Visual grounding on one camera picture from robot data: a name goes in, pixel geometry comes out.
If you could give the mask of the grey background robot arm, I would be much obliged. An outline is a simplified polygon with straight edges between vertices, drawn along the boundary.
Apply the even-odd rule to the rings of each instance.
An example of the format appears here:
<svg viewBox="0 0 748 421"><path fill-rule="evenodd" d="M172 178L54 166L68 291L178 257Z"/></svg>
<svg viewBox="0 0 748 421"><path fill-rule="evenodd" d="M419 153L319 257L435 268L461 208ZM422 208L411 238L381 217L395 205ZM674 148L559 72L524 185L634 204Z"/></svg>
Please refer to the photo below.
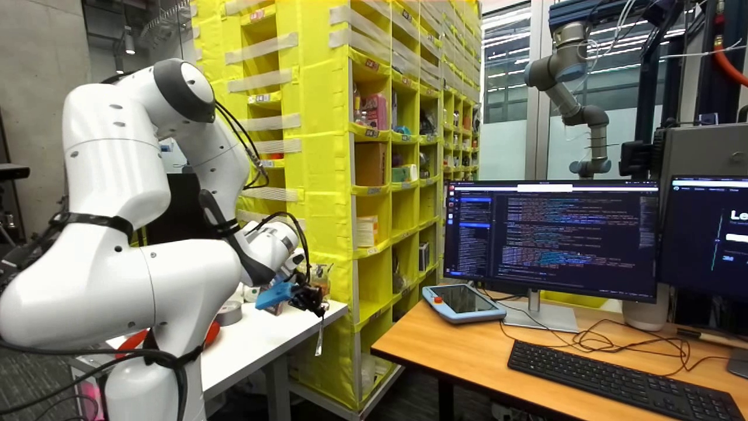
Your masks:
<svg viewBox="0 0 748 421"><path fill-rule="evenodd" d="M551 30L551 54L535 59L525 65L524 81L542 91L559 111L565 127L588 128L588 160L571 162L567 170L582 180L592 180L596 174L611 170L608 160L608 112L599 106L582 106L567 84L586 75L588 25L585 22L560 23Z"/></svg>

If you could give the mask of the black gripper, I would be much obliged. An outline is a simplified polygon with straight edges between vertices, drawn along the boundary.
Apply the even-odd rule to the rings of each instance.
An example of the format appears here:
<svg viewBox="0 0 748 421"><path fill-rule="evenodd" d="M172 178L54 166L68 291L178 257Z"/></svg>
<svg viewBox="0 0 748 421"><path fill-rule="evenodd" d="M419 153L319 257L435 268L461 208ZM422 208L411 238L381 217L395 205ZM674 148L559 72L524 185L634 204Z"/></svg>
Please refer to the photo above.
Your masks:
<svg viewBox="0 0 748 421"><path fill-rule="evenodd" d="M314 312L317 319L325 319L327 314L327 307L323 307L323 291L316 286L296 286L293 291L289 305L303 312Z"/></svg>

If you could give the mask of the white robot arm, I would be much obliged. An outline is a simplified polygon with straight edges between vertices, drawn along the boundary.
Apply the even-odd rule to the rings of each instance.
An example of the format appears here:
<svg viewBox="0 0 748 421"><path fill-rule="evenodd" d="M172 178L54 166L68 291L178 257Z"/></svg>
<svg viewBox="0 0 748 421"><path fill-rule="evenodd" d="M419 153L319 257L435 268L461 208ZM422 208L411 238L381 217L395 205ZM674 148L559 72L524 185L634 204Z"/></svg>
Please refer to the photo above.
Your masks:
<svg viewBox="0 0 748 421"><path fill-rule="evenodd" d="M168 211L158 143L172 139L198 182L210 238L134 245ZM3 340L73 350L144 329L151 343L114 363L109 421L205 421L201 354L207 325L240 282L265 286L309 247L289 212L235 223L251 154L217 119L205 75L166 59L64 102L68 217L3 293Z"/></svg>

